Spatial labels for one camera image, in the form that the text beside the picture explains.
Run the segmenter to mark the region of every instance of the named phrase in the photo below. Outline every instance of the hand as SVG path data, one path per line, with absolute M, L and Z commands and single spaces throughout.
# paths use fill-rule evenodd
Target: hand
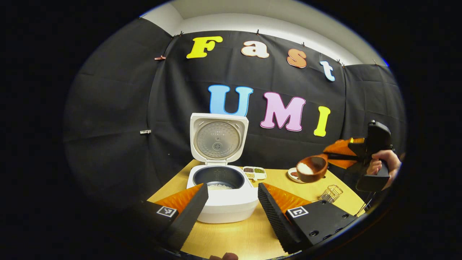
M 219 258 L 218 256 L 211 255 L 209 260 L 238 260 L 239 257 L 237 257 L 236 254 L 233 253 L 225 253 L 222 258 Z
M 392 150 L 381 150 L 372 155 L 371 163 L 366 170 L 368 175 L 377 175 L 378 171 L 382 168 L 382 162 L 384 160 L 388 164 L 388 173 L 390 179 L 388 179 L 387 184 L 383 187 L 382 191 L 391 186 L 395 180 L 396 175 L 401 167 L 401 161 L 398 159 L 398 156 Z

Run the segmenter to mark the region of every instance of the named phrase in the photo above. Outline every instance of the pink letter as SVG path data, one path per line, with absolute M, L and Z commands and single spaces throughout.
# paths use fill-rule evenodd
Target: pink letter
M 294 97 L 287 105 L 287 108 L 284 107 L 282 103 L 281 96 L 275 92 L 266 92 L 263 95 L 266 102 L 266 113 L 265 120 L 260 123 L 260 126 L 263 128 L 273 128 L 273 115 L 276 117 L 276 122 L 278 127 L 282 128 L 289 119 L 289 123 L 286 125 L 286 129 L 289 131 L 298 132 L 302 130 L 300 122 L 302 121 L 302 109 L 306 101 L 303 98 Z

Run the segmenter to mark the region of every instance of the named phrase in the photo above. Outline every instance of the inner pot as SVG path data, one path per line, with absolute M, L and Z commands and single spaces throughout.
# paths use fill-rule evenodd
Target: inner pot
M 208 186 L 221 184 L 233 189 L 239 189 L 244 185 L 242 174 L 231 167 L 208 166 L 194 173 L 193 182 L 195 185 L 205 183 Z

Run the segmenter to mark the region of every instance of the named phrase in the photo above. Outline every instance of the wooden scoop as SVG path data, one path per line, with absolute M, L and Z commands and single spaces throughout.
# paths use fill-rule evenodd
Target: wooden scoop
M 315 182 L 320 178 L 324 177 L 327 171 L 327 154 L 313 155 L 306 157 L 305 159 L 297 163 L 297 174 L 298 178 L 302 182 Z M 301 164 L 305 164 L 310 167 L 313 174 L 306 174 L 301 170 Z

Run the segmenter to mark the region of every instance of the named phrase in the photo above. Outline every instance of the ceiling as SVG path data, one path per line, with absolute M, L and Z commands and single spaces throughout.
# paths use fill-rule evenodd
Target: ceiling
M 294 0 L 175 0 L 183 19 L 218 13 L 267 16 L 317 32 L 342 46 L 363 63 L 384 65 L 380 55 L 355 32 L 330 16 Z

